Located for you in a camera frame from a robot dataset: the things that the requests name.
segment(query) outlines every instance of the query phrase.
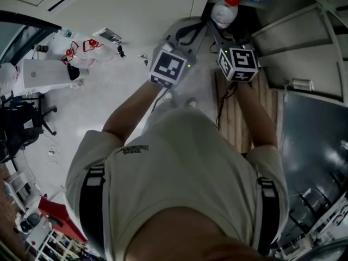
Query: black chair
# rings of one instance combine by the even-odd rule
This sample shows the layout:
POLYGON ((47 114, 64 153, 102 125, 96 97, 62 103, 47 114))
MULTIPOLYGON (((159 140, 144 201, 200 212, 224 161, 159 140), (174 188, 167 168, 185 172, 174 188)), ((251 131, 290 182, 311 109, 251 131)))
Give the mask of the black chair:
POLYGON ((39 135, 44 132, 44 126, 49 133, 56 135, 51 131, 44 117, 51 112, 57 112, 56 107, 42 113, 41 101, 44 95, 38 98, 11 97, 3 105, 10 102, 8 107, 0 108, 0 163, 5 163, 13 159, 20 149, 24 149, 37 141, 39 135), (27 101, 38 100, 38 107, 34 107, 34 102, 27 101), (32 120, 33 126, 24 128, 24 124, 32 120))

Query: blue floor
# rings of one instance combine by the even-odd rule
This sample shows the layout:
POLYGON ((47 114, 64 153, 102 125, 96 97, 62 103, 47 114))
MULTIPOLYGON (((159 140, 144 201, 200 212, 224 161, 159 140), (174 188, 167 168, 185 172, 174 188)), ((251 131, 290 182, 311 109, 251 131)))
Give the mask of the blue floor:
POLYGON ((348 108, 302 96, 288 95, 284 102, 280 151, 290 196, 290 218, 278 245, 283 246, 310 228, 328 201, 335 202, 340 189, 330 173, 348 175, 346 153, 341 141, 348 141, 348 108), (304 204, 305 196, 316 214, 304 204))

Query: shirt sleeve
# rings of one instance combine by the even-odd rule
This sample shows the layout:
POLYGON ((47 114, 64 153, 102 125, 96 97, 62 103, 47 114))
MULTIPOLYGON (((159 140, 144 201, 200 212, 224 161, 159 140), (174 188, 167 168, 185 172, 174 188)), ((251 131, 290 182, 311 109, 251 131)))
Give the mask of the shirt sleeve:
POLYGON ((123 143, 113 134, 89 130, 72 160, 65 182, 65 197, 70 218, 79 228, 80 192, 85 176, 93 165, 104 162, 123 143))
POLYGON ((279 194, 280 220, 277 236, 280 237, 288 221, 289 197, 287 182, 282 166, 279 151, 274 146, 260 146, 252 149, 246 156, 246 160, 263 177, 272 180, 279 194))

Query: wooden board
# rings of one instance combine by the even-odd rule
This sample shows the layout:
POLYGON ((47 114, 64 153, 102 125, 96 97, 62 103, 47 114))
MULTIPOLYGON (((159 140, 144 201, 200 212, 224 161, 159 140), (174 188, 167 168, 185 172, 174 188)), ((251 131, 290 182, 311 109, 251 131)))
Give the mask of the wooden board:
MULTIPOLYGON (((229 86, 223 74, 215 73, 217 108, 220 107, 220 98, 226 93, 229 86)), ((271 117, 275 127, 277 123, 277 92, 270 90, 263 71, 259 72, 251 84, 256 97, 271 117)), ((238 101, 234 95, 224 101, 220 118, 220 132, 229 143, 234 145, 240 153, 247 153, 253 147, 247 125, 243 119, 238 101)))

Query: forearm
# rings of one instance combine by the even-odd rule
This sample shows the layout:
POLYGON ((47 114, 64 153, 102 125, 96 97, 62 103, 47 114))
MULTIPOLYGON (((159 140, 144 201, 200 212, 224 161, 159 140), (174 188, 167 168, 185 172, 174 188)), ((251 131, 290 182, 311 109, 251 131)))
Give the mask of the forearm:
POLYGON ((239 83, 235 95, 254 146, 273 145, 277 148, 275 126, 251 87, 247 83, 239 83))
POLYGON ((161 90, 161 86, 145 82, 111 114, 103 131, 125 143, 161 90))

